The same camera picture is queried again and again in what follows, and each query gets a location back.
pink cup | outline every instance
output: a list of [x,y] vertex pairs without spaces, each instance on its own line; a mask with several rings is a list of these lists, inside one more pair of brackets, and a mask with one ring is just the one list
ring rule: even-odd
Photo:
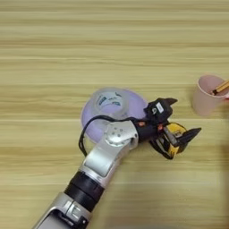
[[228,97],[229,89],[225,89],[216,96],[210,92],[224,82],[223,79],[215,75],[204,75],[199,78],[199,82],[194,93],[192,107],[198,115],[206,116]]

wooden table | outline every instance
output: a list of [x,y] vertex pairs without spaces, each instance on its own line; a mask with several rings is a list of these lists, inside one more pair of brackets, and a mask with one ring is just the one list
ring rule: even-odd
[[200,75],[229,75],[227,0],[0,1],[0,228],[31,228],[83,156],[81,109],[99,88],[174,97],[202,127],[167,161],[148,143],[124,159],[89,225],[229,228],[228,104],[195,115]]

yellow object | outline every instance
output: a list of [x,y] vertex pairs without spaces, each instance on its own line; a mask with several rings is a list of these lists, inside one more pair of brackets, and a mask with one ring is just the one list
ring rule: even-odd
[[[182,135],[184,132],[186,132],[187,130],[181,126],[178,123],[170,123],[169,125],[167,125],[168,130],[173,133],[174,135]],[[180,147],[174,147],[172,144],[170,144],[170,147],[168,149],[168,154],[173,157],[175,156],[177,153],[179,153]]]

black cable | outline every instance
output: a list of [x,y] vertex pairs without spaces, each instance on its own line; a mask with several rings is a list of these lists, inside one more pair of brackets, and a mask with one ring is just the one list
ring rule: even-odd
[[87,123],[86,125],[84,126],[82,132],[81,132],[81,136],[79,138],[79,148],[81,150],[81,152],[83,153],[83,155],[86,157],[88,155],[87,153],[87,150],[85,149],[84,147],[84,143],[83,143],[83,140],[84,140],[84,134],[87,130],[87,128],[89,127],[89,125],[97,120],[97,119],[100,119],[100,120],[106,120],[106,121],[109,121],[109,122],[124,122],[124,121],[143,121],[141,119],[137,119],[137,118],[134,118],[134,117],[128,117],[128,118],[125,118],[125,119],[122,119],[122,120],[118,120],[118,119],[114,119],[110,116],[107,116],[107,115],[97,115],[93,118],[91,118]]

